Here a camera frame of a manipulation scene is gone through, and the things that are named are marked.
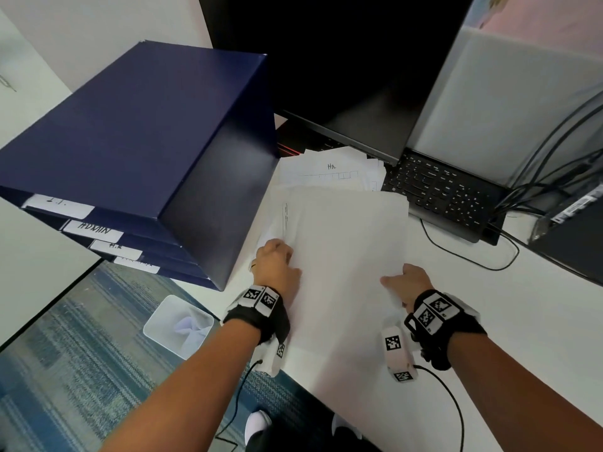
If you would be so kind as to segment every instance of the binder label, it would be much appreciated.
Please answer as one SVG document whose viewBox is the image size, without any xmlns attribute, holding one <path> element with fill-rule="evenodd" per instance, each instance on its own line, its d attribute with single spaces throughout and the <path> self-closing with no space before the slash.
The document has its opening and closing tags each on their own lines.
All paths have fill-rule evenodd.
<svg viewBox="0 0 603 452">
<path fill-rule="evenodd" d="M 123 231 L 114 230 L 93 223 L 80 222 L 78 220 L 70 220 L 63 227 L 65 233 L 77 234 L 87 238 L 100 239 L 108 243 L 116 243 L 124 234 Z"/>
<path fill-rule="evenodd" d="M 138 258 L 142 255 L 142 250 L 121 246 L 117 243 L 108 243 L 98 239 L 94 240 L 88 249 L 97 250 L 103 254 L 111 254 L 113 256 L 129 258 L 130 260 L 138 260 Z"/>
<path fill-rule="evenodd" d="M 118 265 L 140 269 L 142 271 L 146 271 L 147 273 L 157 274 L 159 272 L 159 266 L 149 265 L 148 263 L 142 263 L 141 261 L 129 260 L 128 258 L 117 257 L 113 262 L 117 263 Z"/>
<path fill-rule="evenodd" d="M 76 203 L 75 201 L 61 200 L 46 195 L 35 194 L 23 203 L 22 208 L 35 208 L 43 211 L 49 211 L 61 216 L 67 216 L 74 219 L 86 219 L 92 212 L 94 206 Z"/>
</svg>

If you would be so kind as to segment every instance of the wrist strap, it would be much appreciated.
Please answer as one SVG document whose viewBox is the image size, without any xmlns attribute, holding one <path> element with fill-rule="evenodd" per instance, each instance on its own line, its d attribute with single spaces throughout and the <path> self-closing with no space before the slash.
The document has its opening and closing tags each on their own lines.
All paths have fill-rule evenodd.
<svg viewBox="0 0 603 452">
<path fill-rule="evenodd" d="M 421 355 L 435 369 L 447 370 L 448 342 L 457 331 L 487 334 L 476 319 L 477 312 L 458 298 L 453 300 L 438 290 L 427 290 L 417 297 L 414 312 L 404 320 L 412 338 L 421 345 Z"/>
<path fill-rule="evenodd" d="M 239 296 L 238 304 L 231 309 L 223 324 L 230 319 L 244 320 L 261 331 L 260 344 L 275 334 L 279 343 L 285 342 L 291 325 L 283 298 L 273 288 L 251 286 Z"/>
</svg>

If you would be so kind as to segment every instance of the white shoe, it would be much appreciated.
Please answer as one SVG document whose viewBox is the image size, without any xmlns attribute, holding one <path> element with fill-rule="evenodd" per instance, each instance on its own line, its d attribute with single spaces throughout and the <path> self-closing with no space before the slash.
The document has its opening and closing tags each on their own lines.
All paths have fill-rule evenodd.
<svg viewBox="0 0 603 452">
<path fill-rule="evenodd" d="M 245 425 L 245 445 L 254 434 L 263 432 L 270 425 L 272 425 L 272 420 L 264 411 L 255 411 L 250 414 Z"/>
<path fill-rule="evenodd" d="M 362 439 L 362 433 L 360 433 L 360 430 L 358 430 L 354 425 L 345 420 L 343 417 L 334 414 L 333 421 L 331 422 L 331 434 L 335 436 L 336 429 L 340 427 L 349 428 L 358 439 Z"/>
</svg>

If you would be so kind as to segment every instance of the forearm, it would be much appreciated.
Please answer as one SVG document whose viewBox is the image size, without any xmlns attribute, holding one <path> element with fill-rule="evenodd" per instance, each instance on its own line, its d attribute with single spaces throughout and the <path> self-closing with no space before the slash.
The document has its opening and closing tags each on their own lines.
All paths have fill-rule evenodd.
<svg viewBox="0 0 603 452">
<path fill-rule="evenodd" d="M 224 324 L 129 414 L 102 452 L 207 450 L 259 339 L 241 320 Z"/>
<path fill-rule="evenodd" d="M 448 359 L 505 452 L 600 450 L 603 428 L 487 336 L 454 334 Z"/>
</svg>

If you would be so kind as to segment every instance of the plastic bin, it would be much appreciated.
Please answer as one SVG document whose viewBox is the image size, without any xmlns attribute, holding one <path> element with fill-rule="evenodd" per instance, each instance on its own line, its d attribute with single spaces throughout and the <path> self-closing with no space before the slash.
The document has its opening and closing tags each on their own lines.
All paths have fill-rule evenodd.
<svg viewBox="0 0 603 452">
<path fill-rule="evenodd" d="M 174 331 L 174 326 L 188 316 L 193 316 L 202 327 L 212 327 L 203 342 L 207 341 L 207 338 L 214 334 L 216 326 L 219 326 L 219 322 L 215 322 L 214 318 L 207 312 L 187 303 L 182 298 L 169 295 L 155 309 L 151 318 L 142 328 L 142 333 L 185 360 L 186 358 L 180 354 L 180 349 L 186 340 L 186 336 L 177 334 Z"/>
</svg>

